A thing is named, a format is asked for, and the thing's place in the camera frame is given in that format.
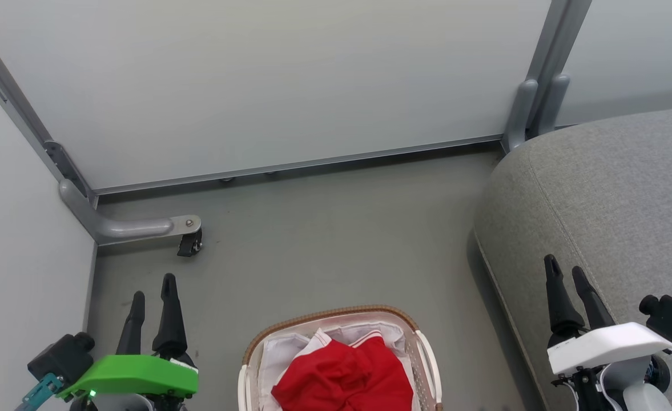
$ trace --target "basket rim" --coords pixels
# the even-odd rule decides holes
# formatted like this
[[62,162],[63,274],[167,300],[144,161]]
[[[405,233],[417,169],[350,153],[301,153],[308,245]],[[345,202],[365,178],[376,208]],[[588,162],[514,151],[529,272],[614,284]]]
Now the basket rim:
[[409,317],[407,313],[391,306],[375,304],[369,306],[354,306],[354,307],[344,307],[340,309],[331,309],[327,311],[316,312],[313,314],[302,315],[301,317],[292,318],[291,320],[276,323],[275,325],[270,325],[268,328],[265,328],[265,330],[260,331],[260,333],[258,333],[257,336],[255,336],[255,338],[252,339],[252,342],[247,347],[247,351],[244,352],[244,357],[242,358],[242,365],[247,366],[250,364],[252,354],[254,353],[255,348],[257,348],[257,345],[260,344],[261,341],[271,333],[275,333],[276,331],[284,330],[286,328],[295,325],[309,323],[315,320],[322,320],[323,318],[337,317],[339,315],[348,315],[348,314],[361,314],[364,312],[386,312],[388,314],[396,315],[396,317],[399,317],[402,320],[404,320],[404,322],[406,322],[407,325],[409,325],[409,327],[412,328],[412,331],[419,330],[419,327],[417,327],[417,323],[415,323],[415,321],[412,320],[412,318]]

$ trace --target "gray fabric upholstery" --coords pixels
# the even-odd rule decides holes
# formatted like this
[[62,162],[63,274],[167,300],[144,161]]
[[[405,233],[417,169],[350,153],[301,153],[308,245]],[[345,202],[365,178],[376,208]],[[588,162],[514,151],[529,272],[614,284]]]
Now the gray fabric upholstery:
[[[672,295],[672,110],[525,143],[493,172],[475,236],[548,409],[574,409],[570,391],[550,385],[542,258],[557,256],[583,315],[566,276],[574,265],[620,323],[645,323],[638,304],[646,294]],[[672,403],[672,383],[667,396]]]

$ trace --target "gray metal leg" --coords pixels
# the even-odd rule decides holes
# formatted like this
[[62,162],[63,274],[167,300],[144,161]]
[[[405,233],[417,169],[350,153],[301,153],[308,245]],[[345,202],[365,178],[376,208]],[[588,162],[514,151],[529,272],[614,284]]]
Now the gray metal leg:
[[536,80],[526,80],[518,86],[511,113],[508,115],[506,130],[501,140],[503,151],[506,153],[526,141],[526,122],[529,120],[531,106],[534,103],[538,87],[539,83]]
[[549,90],[544,103],[544,109],[537,112],[534,125],[536,130],[531,130],[531,137],[553,132],[557,127],[557,116],[562,108],[562,101],[569,87],[570,78],[568,75],[560,74],[552,78]]
[[184,236],[201,229],[201,218],[194,215],[134,221],[117,221],[106,218],[100,215],[77,187],[67,179],[59,182],[59,196],[98,245],[156,239],[157,237]]

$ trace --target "white partition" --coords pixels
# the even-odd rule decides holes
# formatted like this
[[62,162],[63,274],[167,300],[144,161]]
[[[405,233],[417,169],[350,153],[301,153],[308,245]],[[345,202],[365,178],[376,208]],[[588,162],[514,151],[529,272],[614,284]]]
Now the white partition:
[[0,0],[93,189],[502,133],[550,0]]
[[0,409],[15,409],[37,383],[29,361],[82,330],[94,249],[59,198],[57,180],[0,105]]
[[672,108],[672,0],[595,0],[564,72],[558,125]]

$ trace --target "basket handle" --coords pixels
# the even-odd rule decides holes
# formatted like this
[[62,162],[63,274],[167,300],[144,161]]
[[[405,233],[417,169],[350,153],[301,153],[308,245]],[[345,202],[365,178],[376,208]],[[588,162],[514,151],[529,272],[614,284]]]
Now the basket handle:
[[427,356],[427,365],[429,366],[428,377],[430,378],[430,393],[435,399],[435,402],[439,404],[442,402],[442,382],[440,381],[440,370],[437,367],[437,359],[432,352],[432,346],[430,346],[429,341],[427,341],[427,337],[422,334],[422,331],[417,330],[415,333],[417,334],[417,341],[419,341],[422,351],[425,353],[425,356]]
[[237,381],[237,401],[239,411],[250,411],[247,408],[247,366],[242,366],[239,370],[239,380]]

